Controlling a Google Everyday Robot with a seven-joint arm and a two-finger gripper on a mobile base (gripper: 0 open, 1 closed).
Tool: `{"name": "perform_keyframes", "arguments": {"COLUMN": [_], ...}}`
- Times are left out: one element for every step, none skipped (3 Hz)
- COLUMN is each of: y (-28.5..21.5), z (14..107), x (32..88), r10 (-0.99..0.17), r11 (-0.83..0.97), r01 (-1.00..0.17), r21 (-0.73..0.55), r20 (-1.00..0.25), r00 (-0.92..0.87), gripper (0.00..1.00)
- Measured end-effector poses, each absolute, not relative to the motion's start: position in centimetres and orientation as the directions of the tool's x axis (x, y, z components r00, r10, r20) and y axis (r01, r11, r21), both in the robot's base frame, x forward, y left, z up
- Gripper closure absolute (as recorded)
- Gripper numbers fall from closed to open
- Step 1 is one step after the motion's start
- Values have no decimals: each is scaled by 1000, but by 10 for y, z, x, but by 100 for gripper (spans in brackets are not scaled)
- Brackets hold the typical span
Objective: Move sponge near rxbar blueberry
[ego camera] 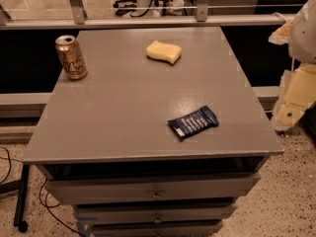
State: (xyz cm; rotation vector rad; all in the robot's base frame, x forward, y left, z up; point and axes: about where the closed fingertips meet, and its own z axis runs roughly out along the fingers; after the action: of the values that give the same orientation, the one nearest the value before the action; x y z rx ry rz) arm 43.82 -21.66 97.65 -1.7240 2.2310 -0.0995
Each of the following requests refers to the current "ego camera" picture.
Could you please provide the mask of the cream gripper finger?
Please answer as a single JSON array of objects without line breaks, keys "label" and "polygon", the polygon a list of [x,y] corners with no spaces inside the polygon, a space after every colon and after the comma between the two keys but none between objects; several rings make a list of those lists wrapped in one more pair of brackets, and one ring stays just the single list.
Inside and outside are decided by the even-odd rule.
[{"label": "cream gripper finger", "polygon": [[305,111],[292,105],[275,105],[271,124],[274,130],[286,131],[293,128],[304,116]]},{"label": "cream gripper finger", "polygon": [[268,38],[268,41],[273,44],[283,45],[288,43],[291,29],[291,21],[287,21],[281,27],[276,29]]}]

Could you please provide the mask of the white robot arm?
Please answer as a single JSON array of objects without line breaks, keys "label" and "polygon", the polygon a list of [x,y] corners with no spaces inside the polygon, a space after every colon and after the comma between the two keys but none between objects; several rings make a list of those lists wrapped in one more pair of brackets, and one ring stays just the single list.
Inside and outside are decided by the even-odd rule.
[{"label": "white robot arm", "polygon": [[273,109],[272,126],[286,131],[316,103],[316,0],[308,0],[292,21],[274,31],[269,42],[288,44],[289,56],[300,65],[285,70]]}]

